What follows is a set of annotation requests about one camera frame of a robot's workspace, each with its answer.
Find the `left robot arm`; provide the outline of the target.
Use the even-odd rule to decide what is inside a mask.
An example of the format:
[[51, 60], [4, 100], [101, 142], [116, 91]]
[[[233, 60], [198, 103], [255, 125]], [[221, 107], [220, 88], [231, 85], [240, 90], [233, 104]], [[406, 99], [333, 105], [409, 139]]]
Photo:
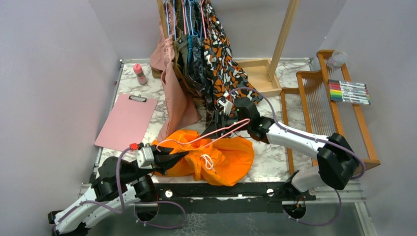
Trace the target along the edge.
[[122, 214], [128, 205], [138, 204], [138, 220], [148, 223], [164, 204], [151, 174], [166, 175], [187, 151], [173, 153], [169, 147], [132, 143], [119, 157], [109, 157], [85, 193], [64, 210], [48, 214], [54, 236], [85, 236], [89, 229], [111, 213]]

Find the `pink wire hanger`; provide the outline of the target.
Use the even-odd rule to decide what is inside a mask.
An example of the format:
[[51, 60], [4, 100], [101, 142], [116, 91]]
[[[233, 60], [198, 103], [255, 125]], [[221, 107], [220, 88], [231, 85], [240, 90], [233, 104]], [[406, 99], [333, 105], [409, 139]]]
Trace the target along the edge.
[[179, 145], [181, 145], [181, 146], [188, 145], [188, 144], [194, 143], [194, 142], [196, 142], [196, 141], [198, 141], [198, 140], [205, 139], [205, 138], [209, 138], [209, 136], [210, 136], [210, 135], [217, 134], [217, 133], [219, 133], [220, 131], [226, 131], [226, 130], [228, 130], [226, 133], [224, 133], [223, 135], [221, 135], [219, 138], [216, 138], [215, 140], [213, 140], [213, 141], [211, 141], [210, 143], [206, 144], [206, 145], [205, 145], [205, 147], [206, 147], [206, 146], [208, 146], [208, 145], [211, 145], [211, 144], [213, 144], [213, 143], [217, 142], [217, 141], [218, 141], [218, 140], [220, 140], [220, 139], [223, 139], [223, 138], [227, 137], [228, 135], [230, 135], [230, 134], [234, 133], [234, 132], [235, 132], [235, 131], [237, 131], [238, 129], [243, 128], [244, 126], [248, 125], [249, 123], [250, 123], [250, 119], [249, 119], [249, 118], [245, 118], [245, 119], [243, 119], [243, 120], [236, 121], [235, 123], [233, 123], [233, 124], [231, 124], [231, 125], [229, 125], [229, 126], [226, 126], [226, 127], [219, 128], [219, 129], [216, 129], [216, 130], [214, 130], [214, 131], [211, 131], [211, 132], [209, 132], [209, 133], [207, 133], [207, 134], [205, 134], [205, 135], [200, 136], [199, 138], [196, 138], [196, 139], [194, 139], [194, 140], [192, 140], [192, 141], [189, 141], [189, 142], [186, 142], [186, 143], [179, 142], [179, 141], [174, 140], [174, 139], [166, 139], [166, 140], [161, 141], [159, 144], [157, 144], [157, 145], [156, 145], [156, 149], [157, 149], [158, 151], [160, 151], [160, 148], [159, 148], [159, 147], [160, 147], [162, 144], [166, 143], [166, 142], [175, 142], [176, 144], [179, 144]]

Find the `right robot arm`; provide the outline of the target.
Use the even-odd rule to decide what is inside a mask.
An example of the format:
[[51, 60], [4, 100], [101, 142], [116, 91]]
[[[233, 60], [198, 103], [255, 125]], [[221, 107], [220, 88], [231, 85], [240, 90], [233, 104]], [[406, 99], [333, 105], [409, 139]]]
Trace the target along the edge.
[[203, 135], [217, 139], [229, 132], [246, 131], [250, 137], [265, 144], [284, 146], [317, 160], [318, 165], [294, 172], [284, 184], [284, 195], [296, 200], [304, 192], [316, 187], [328, 186], [343, 190], [354, 177], [360, 161], [354, 156], [347, 140], [338, 133], [331, 136], [304, 132], [261, 116], [256, 105], [248, 98], [235, 102], [237, 114], [229, 115], [229, 101], [220, 100], [220, 110], [213, 112]]

